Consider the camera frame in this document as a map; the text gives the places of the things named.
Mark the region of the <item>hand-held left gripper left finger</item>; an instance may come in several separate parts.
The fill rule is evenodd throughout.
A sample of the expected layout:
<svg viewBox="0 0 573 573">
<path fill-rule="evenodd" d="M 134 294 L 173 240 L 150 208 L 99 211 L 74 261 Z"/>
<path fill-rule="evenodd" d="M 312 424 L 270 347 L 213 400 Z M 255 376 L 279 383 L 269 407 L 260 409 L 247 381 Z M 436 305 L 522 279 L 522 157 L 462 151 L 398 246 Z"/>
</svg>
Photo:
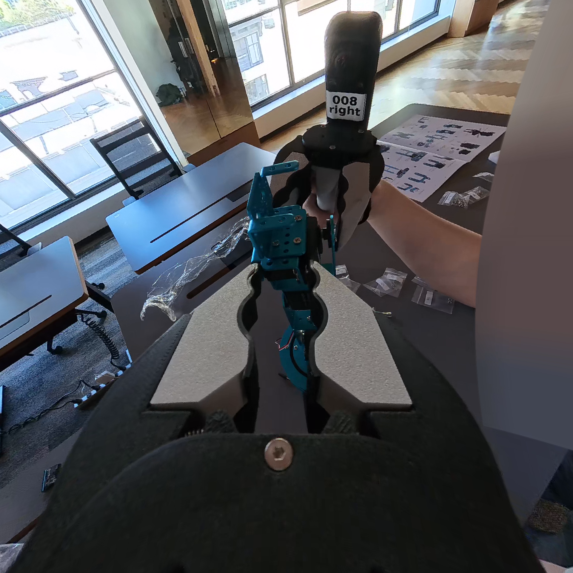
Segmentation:
<svg viewBox="0 0 573 573">
<path fill-rule="evenodd" d="M 151 398 L 153 409 L 204 418 L 224 410 L 240 432 L 254 432 L 260 391 L 250 330 L 260 292 L 260 267 L 251 264 L 193 311 Z"/>
</svg>

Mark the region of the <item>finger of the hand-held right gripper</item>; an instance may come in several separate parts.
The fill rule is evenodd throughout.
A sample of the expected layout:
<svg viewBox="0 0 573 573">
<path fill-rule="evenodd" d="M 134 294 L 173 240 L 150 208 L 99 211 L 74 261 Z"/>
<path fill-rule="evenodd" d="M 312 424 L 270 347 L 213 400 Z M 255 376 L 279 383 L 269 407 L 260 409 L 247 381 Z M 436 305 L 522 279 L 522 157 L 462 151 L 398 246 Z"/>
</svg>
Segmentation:
<svg viewBox="0 0 573 573">
<path fill-rule="evenodd" d="M 336 200 L 338 224 L 337 248 L 341 249 L 352 237 L 367 211 L 372 191 L 369 188 L 369 163 L 353 162 L 341 172 Z"/>
<path fill-rule="evenodd" d="M 285 185 L 278 190 L 278 206 L 302 206 L 311 194 L 312 167 L 289 173 Z"/>
</svg>

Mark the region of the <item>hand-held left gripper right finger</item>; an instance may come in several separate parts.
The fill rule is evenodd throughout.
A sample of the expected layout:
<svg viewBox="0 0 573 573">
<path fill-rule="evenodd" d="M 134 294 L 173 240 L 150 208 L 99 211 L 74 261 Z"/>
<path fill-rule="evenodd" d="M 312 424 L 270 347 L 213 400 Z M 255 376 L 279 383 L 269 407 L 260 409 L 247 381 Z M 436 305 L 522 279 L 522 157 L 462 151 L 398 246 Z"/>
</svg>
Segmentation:
<svg viewBox="0 0 573 573">
<path fill-rule="evenodd" d="M 329 417 L 345 412 L 409 412 L 412 400 L 372 308 L 319 262 L 311 269 L 318 330 L 309 339 L 306 424 L 320 433 Z"/>
</svg>

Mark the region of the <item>blue toy robot arm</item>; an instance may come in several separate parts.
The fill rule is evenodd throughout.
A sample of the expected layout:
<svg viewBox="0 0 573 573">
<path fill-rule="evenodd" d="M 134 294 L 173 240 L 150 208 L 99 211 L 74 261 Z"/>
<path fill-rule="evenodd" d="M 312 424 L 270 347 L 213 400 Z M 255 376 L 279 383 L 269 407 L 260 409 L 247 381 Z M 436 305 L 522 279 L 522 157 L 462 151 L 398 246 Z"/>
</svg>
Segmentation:
<svg viewBox="0 0 573 573">
<path fill-rule="evenodd" d="M 298 167 L 298 161 L 287 161 L 263 167 L 255 174 L 247 201 L 250 218 L 247 233 L 253 244 L 252 262 L 258 264 L 272 288 L 282 293 L 289 327 L 279 340 L 281 364 L 290 382 L 306 392 L 311 376 L 311 338 L 324 321 L 324 313 L 313 294 L 318 279 L 312 263 L 320 262 L 323 240 L 327 240 L 332 249 L 332 263 L 326 269 L 335 273 L 338 231 L 332 215 L 326 228 L 320 229 L 302 206 L 273 205 L 267 177 L 287 174 Z"/>
</svg>

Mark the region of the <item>person's right forearm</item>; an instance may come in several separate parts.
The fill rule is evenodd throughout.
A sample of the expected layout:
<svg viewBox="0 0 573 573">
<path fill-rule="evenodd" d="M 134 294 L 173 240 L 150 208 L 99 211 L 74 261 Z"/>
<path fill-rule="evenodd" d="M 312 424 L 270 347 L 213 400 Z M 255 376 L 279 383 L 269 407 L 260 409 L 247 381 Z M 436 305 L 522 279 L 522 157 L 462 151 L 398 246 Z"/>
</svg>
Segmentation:
<svg viewBox="0 0 573 573">
<path fill-rule="evenodd" d="M 383 236 L 377 234 L 431 287 L 475 308 L 482 236 L 405 198 L 410 206 L 404 202 Z"/>
</svg>

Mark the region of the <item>grey desk with wood edge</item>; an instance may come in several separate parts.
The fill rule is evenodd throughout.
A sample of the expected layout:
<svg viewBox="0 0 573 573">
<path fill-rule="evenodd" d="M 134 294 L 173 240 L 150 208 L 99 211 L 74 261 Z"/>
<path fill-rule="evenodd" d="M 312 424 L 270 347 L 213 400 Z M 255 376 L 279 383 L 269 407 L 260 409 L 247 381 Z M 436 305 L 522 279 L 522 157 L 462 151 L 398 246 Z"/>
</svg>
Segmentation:
<svg viewBox="0 0 573 573">
<path fill-rule="evenodd" d="M 88 299 L 72 240 L 65 236 L 1 272 L 1 370 L 76 321 Z"/>
<path fill-rule="evenodd" d="M 276 154 L 240 143 L 106 218 L 137 274 L 244 210 L 255 173 Z"/>
</svg>

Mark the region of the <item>person's right hand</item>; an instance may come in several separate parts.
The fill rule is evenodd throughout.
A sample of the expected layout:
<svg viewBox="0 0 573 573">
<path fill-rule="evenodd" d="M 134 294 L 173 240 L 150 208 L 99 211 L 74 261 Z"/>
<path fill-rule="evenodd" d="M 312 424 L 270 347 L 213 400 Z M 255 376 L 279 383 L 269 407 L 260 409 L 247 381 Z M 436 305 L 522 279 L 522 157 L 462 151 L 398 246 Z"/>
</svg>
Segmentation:
<svg viewBox="0 0 573 573">
<path fill-rule="evenodd" d="M 402 204 L 409 207 L 408 199 L 405 198 L 397 189 L 386 181 L 381 181 L 371 195 L 371 208 L 369 212 L 368 223 L 382 237 L 384 227 L 388 226 L 392 217 L 398 217 Z M 317 188 L 315 181 L 311 182 L 311 194 L 303 204 L 303 208 L 309 217 L 317 219 L 321 229 L 326 227 L 331 215 L 334 219 L 339 218 L 337 211 L 324 211 L 319 208 L 317 202 Z"/>
</svg>

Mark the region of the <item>crumpled clear plastic wrap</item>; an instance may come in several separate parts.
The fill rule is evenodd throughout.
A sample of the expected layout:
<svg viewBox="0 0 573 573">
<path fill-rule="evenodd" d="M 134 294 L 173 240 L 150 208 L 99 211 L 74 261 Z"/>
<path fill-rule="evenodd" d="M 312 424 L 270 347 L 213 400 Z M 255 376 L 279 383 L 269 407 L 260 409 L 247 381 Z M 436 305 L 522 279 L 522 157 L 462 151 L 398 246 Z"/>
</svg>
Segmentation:
<svg viewBox="0 0 573 573">
<path fill-rule="evenodd" d="M 216 229 L 213 238 L 209 238 L 208 234 L 204 235 L 204 249 L 199 249 L 196 255 L 185 256 L 182 262 L 171 265 L 155 280 L 141 308 L 140 318 L 143 319 L 147 309 L 154 306 L 164 312 L 171 321 L 175 321 L 175 301 L 184 287 L 210 267 L 222 264 L 227 268 L 251 254 L 252 244 L 247 236 L 249 223 L 249 217 L 241 213 L 240 218 L 224 223 L 222 230 Z"/>
</svg>

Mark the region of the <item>printed instruction booklet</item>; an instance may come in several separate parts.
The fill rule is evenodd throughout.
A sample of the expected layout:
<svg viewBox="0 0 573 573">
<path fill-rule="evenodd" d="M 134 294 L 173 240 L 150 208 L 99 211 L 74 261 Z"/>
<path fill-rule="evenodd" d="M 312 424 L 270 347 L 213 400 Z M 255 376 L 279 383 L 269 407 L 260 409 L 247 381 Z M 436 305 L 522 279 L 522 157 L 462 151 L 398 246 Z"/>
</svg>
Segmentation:
<svg viewBox="0 0 573 573">
<path fill-rule="evenodd" d="M 498 125 L 415 115 L 378 137 L 382 180 L 421 203 L 505 131 Z"/>
</svg>

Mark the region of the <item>white power strip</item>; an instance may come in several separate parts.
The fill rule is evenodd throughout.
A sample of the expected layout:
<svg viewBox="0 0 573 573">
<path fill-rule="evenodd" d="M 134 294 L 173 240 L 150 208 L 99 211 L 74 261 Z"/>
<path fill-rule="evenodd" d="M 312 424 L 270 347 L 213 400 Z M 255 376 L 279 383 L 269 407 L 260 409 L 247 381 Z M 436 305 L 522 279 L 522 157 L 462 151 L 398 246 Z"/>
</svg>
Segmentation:
<svg viewBox="0 0 573 573">
<path fill-rule="evenodd" d="M 96 405 L 121 374 L 122 372 L 114 374 L 110 371 L 104 371 L 95 376 L 95 381 L 88 385 L 88 389 L 83 391 L 83 395 L 73 400 L 74 409 L 85 410 Z"/>
</svg>

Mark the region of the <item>dark green cloth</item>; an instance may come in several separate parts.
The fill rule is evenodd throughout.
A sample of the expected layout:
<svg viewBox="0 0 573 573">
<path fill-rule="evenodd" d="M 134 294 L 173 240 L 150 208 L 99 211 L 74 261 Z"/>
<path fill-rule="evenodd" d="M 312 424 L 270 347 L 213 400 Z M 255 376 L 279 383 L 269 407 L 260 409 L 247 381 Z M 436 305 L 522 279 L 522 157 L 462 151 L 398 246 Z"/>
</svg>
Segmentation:
<svg viewBox="0 0 573 573">
<path fill-rule="evenodd" d="M 159 86 L 155 97 L 158 99 L 159 107 L 162 108 L 181 103 L 184 99 L 184 94 L 178 86 L 168 83 Z"/>
</svg>

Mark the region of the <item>wooden column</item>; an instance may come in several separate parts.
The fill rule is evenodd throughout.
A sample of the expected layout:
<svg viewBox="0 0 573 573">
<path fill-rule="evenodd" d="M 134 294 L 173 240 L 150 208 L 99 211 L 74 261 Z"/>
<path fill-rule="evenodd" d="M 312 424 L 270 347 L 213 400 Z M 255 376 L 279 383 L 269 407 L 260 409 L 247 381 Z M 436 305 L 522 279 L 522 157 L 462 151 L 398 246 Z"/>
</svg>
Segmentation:
<svg viewBox="0 0 573 573">
<path fill-rule="evenodd" d="M 489 25 L 501 1 L 456 1 L 448 38 L 471 35 Z"/>
</svg>

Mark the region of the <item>black slatted chair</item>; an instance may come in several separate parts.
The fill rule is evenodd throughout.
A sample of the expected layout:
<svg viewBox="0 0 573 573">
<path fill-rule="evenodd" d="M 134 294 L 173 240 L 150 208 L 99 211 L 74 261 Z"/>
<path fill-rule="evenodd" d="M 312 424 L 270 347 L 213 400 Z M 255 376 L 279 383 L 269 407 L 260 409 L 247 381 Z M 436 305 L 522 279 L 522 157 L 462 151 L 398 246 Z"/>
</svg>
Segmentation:
<svg viewBox="0 0 573 573">
<path fill-rule="evenodd" d="M 145 118 L 90 140 L 133 199 L 184 174 Z"/>
</svg>

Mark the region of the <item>large grid window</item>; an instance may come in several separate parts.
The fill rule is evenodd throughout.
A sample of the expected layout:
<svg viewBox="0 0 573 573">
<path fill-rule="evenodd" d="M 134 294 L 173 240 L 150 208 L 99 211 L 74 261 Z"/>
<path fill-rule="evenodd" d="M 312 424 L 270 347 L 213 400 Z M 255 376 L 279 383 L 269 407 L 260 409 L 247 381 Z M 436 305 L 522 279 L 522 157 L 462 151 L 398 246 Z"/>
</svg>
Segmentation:
<svg viewBox="0 0 573 573">
<path fill-rule="evenodd" d="M 1 224 L 24 230 L 121 184 L 90 140 L 145 117 L 180 165 L 260 145 L 324 101 L 324 34 L 383 22 L 378 68 L 448 32 L 454 1 L 1 1 Z M 181 103 L 159 107 L 174 84 Z"/>
</svg>

